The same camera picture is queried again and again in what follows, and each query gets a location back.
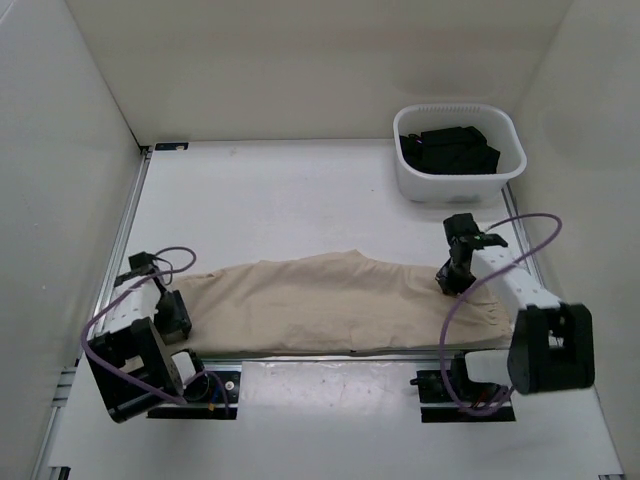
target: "black cloth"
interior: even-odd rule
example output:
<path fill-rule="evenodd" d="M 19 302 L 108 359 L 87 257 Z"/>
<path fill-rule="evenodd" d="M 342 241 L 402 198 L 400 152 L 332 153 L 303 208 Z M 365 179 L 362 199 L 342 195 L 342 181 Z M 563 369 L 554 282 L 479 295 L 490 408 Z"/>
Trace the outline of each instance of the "black cloth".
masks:
<path fill-rule="evenodd" d="M 409 166 L 431 175 L 488 175 L 498 169 L 500 152 L 475 127 L 453 127 L 400 136 Z"/>

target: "white basket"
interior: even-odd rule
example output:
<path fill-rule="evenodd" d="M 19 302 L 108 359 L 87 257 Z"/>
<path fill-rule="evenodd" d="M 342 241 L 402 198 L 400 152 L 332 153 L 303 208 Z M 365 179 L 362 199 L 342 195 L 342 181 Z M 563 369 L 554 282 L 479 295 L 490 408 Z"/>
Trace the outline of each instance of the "white basket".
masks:
<path fill-rule="evenodd" d="M 429 175 L 411 168 L 400 148 L 400 135 L 449 127 L 476 127 L 489 146 L 500 151 L 494 175 Z M 520 140 L 509 115 L 489 105 L 434 103 L 403 108 L 393 121 L 396 175 L 402 194 L 417 202 L 477 202 L 495 197 L 527 166 Z"/>

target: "folded cloth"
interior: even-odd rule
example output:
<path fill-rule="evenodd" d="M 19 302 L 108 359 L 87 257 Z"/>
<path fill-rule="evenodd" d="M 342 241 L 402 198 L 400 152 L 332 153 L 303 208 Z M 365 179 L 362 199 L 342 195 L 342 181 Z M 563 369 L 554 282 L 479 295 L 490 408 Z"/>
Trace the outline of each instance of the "folded cloth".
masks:
<path fill-rule="evenodd" d="M 441 293 L 436 271 L 353 250 L 177 277 L 173 288 L 182 293 L 193 329 L 171 349 L 207 356 L 434 348 L 455 302 Z M 447 344 L 510 336 L 504 308 L 482 287 L 458 310 Z"/>

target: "white table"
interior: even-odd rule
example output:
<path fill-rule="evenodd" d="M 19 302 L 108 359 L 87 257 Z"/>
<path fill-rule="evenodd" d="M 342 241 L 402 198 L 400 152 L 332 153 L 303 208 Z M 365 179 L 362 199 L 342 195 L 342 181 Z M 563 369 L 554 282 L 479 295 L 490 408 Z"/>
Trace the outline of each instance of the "white table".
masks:
<path fill-rule="evenodd" d="M 388 140 L 191 143 L 155 152 L 127 255 L 187 245 L 193 272 L 358 249 L 440 266 L 442 220 L 507 216 L 398 192 Z M 515 231 L 497 231 L 515 253 Z M 517 421 L 422 424 L 415 356 L 244 362 L 235 421 L 113 423 L 82 361 L 50 457 L 70 479 L 596 479 L 621 473 L 593 390 L 521 397 Z"/>

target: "white tabletop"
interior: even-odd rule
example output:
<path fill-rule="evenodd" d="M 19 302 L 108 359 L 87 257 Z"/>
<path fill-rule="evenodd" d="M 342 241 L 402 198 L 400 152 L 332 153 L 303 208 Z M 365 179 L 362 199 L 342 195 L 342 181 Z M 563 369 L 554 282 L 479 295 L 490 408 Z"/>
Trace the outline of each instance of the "white tabletop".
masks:
<path fill-rule="evenodd" d="M 398 192 L 393 142 L 191 143 L 155 152 L 127 254 L 186 245 L 193 272 L 358 249 L 440 266 L 442 220 Z M 497 230 L 517 251 L 514 230 Z M 180 258 L 175 256 L 176 265 Z M 621 473 L 595 392 L 516 396 L 516 422 L 422 424 L 411 361 L 243 364 L 235 421 L 113 423 L 82 361 L 50 457 L 70 479 L 597 478 Z"/>

